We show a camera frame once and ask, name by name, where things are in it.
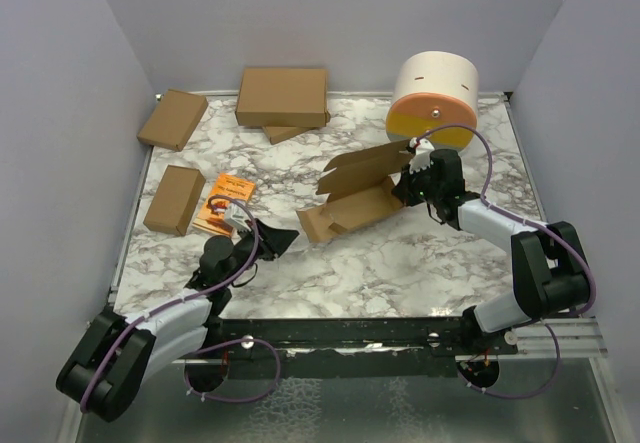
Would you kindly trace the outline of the brown cardboard box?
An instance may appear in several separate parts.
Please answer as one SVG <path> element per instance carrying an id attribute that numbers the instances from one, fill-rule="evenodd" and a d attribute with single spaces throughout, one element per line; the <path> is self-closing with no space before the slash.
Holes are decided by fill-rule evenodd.
<path id="1" fill-rule="evenodd" d="M 407 144 L 400 140 L 331 159 L 316 191 L 327 197 L 326 202 L 297 212 L 309 241 L 328 242 L 403 209 L 404 204 L 392 194 L 392 176 L 412 158 Z"/>

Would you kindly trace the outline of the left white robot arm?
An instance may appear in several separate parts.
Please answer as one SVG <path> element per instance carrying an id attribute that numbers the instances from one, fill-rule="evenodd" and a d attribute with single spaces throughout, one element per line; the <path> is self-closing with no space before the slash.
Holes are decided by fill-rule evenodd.
<path id="1" fill-rule="evenodd" d="M 230 301 L 230 288 L 258 261 L 282 256 L 297 230 L 255 220 L 233 242 L 212 236 L 181 293 L 129 316 L 103 309 L 89 324 L 60 370 L 56 389 L 106 422 L 133 403 L 145 379 L 180 356 L 206 358 L 220 348 L 221 334 L 208 321 Z"/>

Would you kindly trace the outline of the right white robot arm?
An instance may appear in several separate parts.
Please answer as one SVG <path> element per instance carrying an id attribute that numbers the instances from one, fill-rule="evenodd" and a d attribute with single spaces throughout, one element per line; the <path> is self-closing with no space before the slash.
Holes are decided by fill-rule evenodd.
<path id="1" fill-rule="evenodd" d="M 512 289 L 463 312 L 461 346 L 481 354 L 496 334 L 593 303 L 595 289 L 575 228 L 531 221 L 466 189 L 462 162 L 451 149 L 419 145 L 392 190 L 405 206 L 426 204 L 439 224 L 472 233 L 511 257 Z"/>

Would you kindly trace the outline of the small cardboard box under stack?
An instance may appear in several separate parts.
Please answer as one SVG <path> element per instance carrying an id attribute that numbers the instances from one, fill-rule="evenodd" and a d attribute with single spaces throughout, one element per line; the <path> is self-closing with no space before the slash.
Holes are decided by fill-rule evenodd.
<path id="1" fill-rule="evenodd" d="M 308 128 L 265 126 L 262 128 L 271 145 L 294 138 L 308 131 Z"/>

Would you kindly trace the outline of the folded cardboard box front left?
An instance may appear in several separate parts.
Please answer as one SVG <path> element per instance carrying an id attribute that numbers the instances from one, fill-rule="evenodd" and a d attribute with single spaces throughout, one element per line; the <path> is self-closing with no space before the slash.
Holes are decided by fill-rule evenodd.
<path id="1" fill-rule="evenodd" d="M 145 215 L 144 226 L 154 232 L 185 236 L 205 178 L 198 169 L 168 165 Z"/>

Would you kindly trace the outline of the large folded cardboard box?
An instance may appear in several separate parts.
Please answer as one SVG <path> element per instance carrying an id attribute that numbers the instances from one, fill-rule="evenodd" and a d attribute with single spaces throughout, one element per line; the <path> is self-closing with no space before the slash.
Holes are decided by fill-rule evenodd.
<path id="1" fill-rule="evenodd" d="M 330 120 L 328 71 L 322 68 L 247 67 L 235 116 L 243 127 L 321 128 Z"/>

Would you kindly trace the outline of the folded cardboard box back left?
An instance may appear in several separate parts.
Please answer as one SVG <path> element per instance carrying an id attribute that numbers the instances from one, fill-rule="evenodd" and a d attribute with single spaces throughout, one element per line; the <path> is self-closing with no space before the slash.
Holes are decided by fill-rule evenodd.
<path id="1" fill-rule="evenodd" d="M 203 95 L 169 89 L 137 134 L 147 145 L 182 151 L 208 107 Z"/>

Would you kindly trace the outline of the round pastel drawer cabinet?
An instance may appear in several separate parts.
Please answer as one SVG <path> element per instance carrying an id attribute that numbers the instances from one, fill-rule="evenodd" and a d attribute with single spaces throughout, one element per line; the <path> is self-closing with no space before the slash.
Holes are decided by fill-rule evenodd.
<path id="1" fill-rule="evenodd" d="M 385 127 L 390 140 L 437 131 L 429 137 L 436 148 L 463 150 L 478 120 L 479 75 L 468 59 L 443 51 L 411 56 L 400 68 Z"/>

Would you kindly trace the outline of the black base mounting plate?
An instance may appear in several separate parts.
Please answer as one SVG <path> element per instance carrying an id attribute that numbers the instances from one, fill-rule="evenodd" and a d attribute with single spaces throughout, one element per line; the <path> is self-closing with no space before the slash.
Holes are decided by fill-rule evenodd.
<path id="1" fill-rule="evenodd" d="M 465 333 L 461 317 L 211 319 L 203 347 L 251 336 L 273 346 L 283 378 L 454 377 L 458 356 L 514 355 L 502 331 Z"/>

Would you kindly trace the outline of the aluminium rail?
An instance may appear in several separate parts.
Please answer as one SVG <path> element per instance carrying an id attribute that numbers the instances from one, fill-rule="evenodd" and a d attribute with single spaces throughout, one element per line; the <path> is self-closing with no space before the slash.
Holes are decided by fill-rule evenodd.
<path id="1" fill-rule="evenodd" d="M 523 358 L 546 359 L 556 356 L 556 347 L 562 358 L 600 358 L 608 356 L 597 320 L 591 318 L 547 319 L 513 331 L 517 355 Z"/>

